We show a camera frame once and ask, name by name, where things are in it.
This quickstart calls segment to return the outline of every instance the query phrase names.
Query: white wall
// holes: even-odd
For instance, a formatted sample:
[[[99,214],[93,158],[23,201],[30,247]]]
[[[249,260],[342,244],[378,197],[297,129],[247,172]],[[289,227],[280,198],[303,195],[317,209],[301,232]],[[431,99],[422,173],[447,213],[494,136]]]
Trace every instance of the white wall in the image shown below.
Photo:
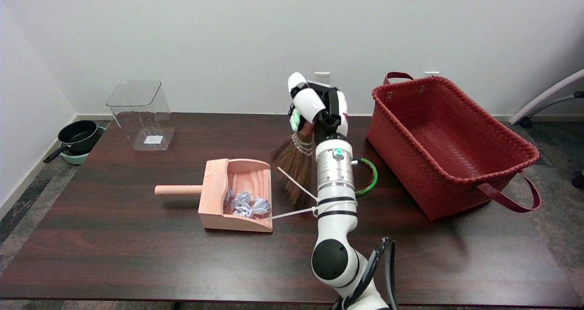
[[[9,197],[74,118],[71,103],[0,3],[0,219],[22,190]]]
[[[133,79],[163,81],[173,111],[282,113],[296,70],[331,71],[365,114],[387,71],[438,70],[513,115],[584,67],[582,0],[5,1],[81,114]]]

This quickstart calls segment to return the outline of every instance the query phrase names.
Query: frying pan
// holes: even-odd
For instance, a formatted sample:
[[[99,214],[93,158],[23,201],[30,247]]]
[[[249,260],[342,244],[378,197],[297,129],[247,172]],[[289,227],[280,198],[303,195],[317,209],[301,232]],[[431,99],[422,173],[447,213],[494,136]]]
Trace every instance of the frying pan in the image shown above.
[[[89,153],[102,135],[102,130],[94,121],[82,120],[73,122],[59,132],[57,138],[61,146],[52,152],[44,163],[49,163],[59,154],[68,150],[71,155],[83,155]]]

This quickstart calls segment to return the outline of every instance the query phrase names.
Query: hand broom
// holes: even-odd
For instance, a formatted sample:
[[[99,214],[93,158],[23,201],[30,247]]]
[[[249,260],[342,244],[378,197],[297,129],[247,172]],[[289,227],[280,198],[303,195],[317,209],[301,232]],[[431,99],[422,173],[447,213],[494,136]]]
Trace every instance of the hand broom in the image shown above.
[[[281,167],[298,184],[306,190],[314,185],[313,181],[313,130],[314,125],[305,122],[302,129],[293,133],[284,143],[273,150],[271,160],[275,166]],[[286,182],[286,192],[295,208],[305,207],[312,198],[303,192],[290,179],[278,173],[281,181]]]

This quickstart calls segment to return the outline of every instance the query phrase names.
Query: dark wood table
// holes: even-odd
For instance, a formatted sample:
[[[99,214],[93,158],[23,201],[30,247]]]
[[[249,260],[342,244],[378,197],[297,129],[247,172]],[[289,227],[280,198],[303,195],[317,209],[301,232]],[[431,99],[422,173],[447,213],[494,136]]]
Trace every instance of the dark wood table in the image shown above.
[[[310,267],[311,214],[274,221],[274,233],[206,231],[197,202],[154,196],[155,185],[198,184],[205,162],[269,160],[290,134],[286,116],[173,114],[164,152],[136,152],[112,124],[0,277],[0,298],[330,304],[337,295]],[[526,215],[489,204],[430,222],[365,140],[370,118],[350,119],[355,156],[380,179],[359,200],[349,241],[367,256],[397,240],[401,305],[570,308],[580,298]],[[356,169],[356,185],[369,181]],[[275,214],[292,210],[273,173]],[[383,268],[375,282],[386,295]]]

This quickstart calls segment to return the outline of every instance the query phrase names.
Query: transparent bin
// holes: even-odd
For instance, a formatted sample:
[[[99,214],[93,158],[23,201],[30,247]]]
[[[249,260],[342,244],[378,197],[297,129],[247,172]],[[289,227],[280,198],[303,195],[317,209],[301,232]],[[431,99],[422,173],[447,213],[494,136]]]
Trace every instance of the transparent bin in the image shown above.
[[[175,127],[160,81],[126,81],[106,102],[135,150],[166,150]]]

